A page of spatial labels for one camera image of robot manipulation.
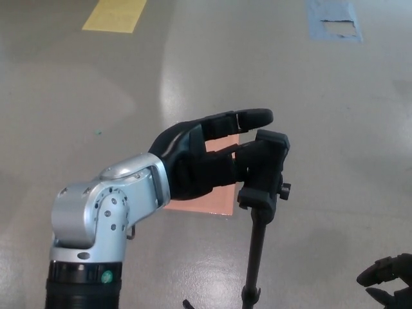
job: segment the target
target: black stand pole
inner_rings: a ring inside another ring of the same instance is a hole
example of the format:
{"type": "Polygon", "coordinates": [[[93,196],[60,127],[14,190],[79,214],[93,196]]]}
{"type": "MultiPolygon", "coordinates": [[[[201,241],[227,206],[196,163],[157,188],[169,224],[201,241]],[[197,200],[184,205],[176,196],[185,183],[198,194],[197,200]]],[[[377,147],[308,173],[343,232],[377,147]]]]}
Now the black stand pole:
{"type": "Polygon", "coordinates": [[[265,211],[252,209],[251,215],[253,220],[252,237],[250,238],[246,285],[242,290],[242,309],[253,309],[254,305],[259,301],[260,288],[258,289],[256,285],[258,283],[266,225],[272,221],[268,218],[270,214],[265,211]]]}

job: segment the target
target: knob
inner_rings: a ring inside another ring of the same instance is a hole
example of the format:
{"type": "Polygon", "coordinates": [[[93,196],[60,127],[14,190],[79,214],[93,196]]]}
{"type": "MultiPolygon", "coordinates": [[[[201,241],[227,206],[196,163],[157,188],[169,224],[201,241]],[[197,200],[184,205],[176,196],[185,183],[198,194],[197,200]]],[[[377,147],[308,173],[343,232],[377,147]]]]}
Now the knob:
{"type": "Polygon", "coordinates": [[[279,197],[282,200],[287,201],[289,199],[289,194],[290,194],[290,188],[292,187],[292,185],[290,183],[284,183],[281,187],[281,189],[279,190],[279,197]]]}

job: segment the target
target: black cylindrical base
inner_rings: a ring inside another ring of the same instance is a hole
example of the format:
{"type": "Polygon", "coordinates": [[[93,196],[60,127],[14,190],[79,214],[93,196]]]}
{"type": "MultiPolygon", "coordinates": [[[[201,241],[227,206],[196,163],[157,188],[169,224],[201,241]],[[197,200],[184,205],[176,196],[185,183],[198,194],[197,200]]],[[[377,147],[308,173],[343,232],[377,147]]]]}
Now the black cylindrical base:
{"type": "Polygon", "coordinates": [[[45,309],[118,309],[121,263],[52,261],[45,309]]]}

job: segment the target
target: blue tape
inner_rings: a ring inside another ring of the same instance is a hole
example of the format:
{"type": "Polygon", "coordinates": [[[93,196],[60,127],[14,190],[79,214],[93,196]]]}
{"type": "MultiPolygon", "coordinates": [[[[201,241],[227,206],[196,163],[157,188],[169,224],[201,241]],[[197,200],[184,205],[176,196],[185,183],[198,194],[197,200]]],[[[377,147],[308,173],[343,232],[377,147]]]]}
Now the blue tape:
{"type": "Polygon", "coordinates": [[[310,37],[315,40],[362,42],[355,8],[348,2],[306,0],[310,37]],[[324,22],[352,22],[356,35],[330,33],[324,22]]]}

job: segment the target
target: yellow tape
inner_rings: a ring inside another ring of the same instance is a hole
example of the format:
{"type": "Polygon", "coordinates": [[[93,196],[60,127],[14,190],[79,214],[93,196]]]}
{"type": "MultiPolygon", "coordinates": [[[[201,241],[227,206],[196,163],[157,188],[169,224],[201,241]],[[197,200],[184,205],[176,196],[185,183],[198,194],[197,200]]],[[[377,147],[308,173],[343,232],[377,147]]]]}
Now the yellow tape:
{"type": "Polygon", "coordinates": [[[146,0],[100,0],[83,30],[133,33],[146,0]]]}

